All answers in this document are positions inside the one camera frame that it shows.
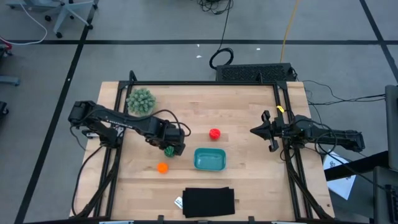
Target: green toy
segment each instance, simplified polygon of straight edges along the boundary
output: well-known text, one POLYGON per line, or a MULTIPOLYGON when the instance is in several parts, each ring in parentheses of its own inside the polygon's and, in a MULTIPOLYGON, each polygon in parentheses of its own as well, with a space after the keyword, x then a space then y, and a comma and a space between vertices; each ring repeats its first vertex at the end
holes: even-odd
POLYGON ((164 149, 164 154, 167 157, 173 158, 174 157, 174 147, 173 146, 168 146, 167 148, 164 149))
POLYGON ((152 113, 156 105, 156 97, 146 88, 134 90, 126 99, 130 113, 145 116, 152 113))

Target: artificial plant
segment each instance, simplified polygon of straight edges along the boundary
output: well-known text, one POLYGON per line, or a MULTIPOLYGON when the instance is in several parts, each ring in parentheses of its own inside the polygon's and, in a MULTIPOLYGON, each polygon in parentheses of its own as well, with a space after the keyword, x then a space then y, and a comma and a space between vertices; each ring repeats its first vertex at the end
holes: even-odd
POLYGON ((156 105, 156 97, 146 88, 133 90, 126 101, 129 112, 139 116, 151 114, 156 105))

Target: white cable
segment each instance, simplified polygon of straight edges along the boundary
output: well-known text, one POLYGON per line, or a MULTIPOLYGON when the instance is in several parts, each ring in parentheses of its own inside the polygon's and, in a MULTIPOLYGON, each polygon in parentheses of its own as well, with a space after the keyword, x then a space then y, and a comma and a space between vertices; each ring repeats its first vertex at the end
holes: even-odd
POLYGON ((43 37, 41 40, 39 40, 39 41, 28 42, 28 43, 12 43, 12 42, 8 42, 8 41, 4 40, 1 36, 0 36, 0 40, 4 41, 4 42, 7 43, 7 44, 12 44, 12 45, 29 45, 29 44, 39 44, 39 43, 41 43, 41 42, 46 38, 46 36, 47 36, 47 29, 46 29, 42 24, 40 24, 39 22, 37 22, 37 20, 35 20, 31 15, 29 15, 29 13, 26 11, 26 9, 25 9, 25 7, 22 5, 22 3, 19 3, 19 4, 21 5, 21 7, 22 7, 23 10, 25 11, 25 13, 26 13, 33 21, 35 21, 39 26, 41 26, 41 27, 45 30, 45 35, 44 35, 44 37, 43 37))

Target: wooden tabletop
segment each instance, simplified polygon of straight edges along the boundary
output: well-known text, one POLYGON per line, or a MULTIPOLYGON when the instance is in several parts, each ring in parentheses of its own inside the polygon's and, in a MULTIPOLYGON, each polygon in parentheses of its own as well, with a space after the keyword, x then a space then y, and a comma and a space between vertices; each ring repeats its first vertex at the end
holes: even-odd
MULTIPOLYGON (((98 104, 113 109, 117 86, 117 82, 104 82, 98 104)), ((165 220, 186 220, 182 210, 174 204, 186 187, 229 187, 235 192, 236 213, 210 217, 209 220, 245 221, 248 216, 254 216, 258 221, 294 220, 287 170, 285 162, 279 158, 280 149, 269 152, 269 141, 249 132, 262 124, 264 110, 269 110, 271 116, 277 115, 271 86, 154 85, 134 88, 148 88, 157 98, 155 111, 173 111, 180 122, 191 128, 192 135, 185 138, 187 146, 181 156, 167 158, 163 151, 150 146, 135 131, 126 131, 112 219, 156 220, 158 215, 164 215, 165 220), (211 128, 221 130, 218 141, 209 138, 211 128), (221 172, 196 170, 193 154, 199 147, 225 150, 226 169, 221 172), (158 173, 156 167, 160 162, 169 165, 166 174, 158 173)), ((288 83, 288 88, 293 112, 310 117, 303 83, 288 83)), ((173 120, 167 113, 161 113, 159 117, 173 120)), ((84 160, 98 146, 98 139, 88 140, 84 160)), ((104 152, 102 149, 95 155, 81 174, 75 200, 77 212, 98 188, 104 152)), ((308 149, 301 152, 308 189, 325 211, 334 216, 320 156, 308 149)), ((297 192, 304 217, 298 188, 297 192)), ((108 191, 104 194, 101 214, 104 214, 107 199, 108 191)))

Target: teal bowl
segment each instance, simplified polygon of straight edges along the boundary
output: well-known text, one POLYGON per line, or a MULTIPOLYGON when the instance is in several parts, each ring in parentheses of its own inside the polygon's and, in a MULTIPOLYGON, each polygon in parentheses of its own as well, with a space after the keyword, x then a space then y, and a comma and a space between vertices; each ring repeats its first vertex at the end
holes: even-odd
POLYGON ((195 150, 193 165, 198 170, 221 171, 225 169, 226 154, 222 149, 198 148, 195 150))

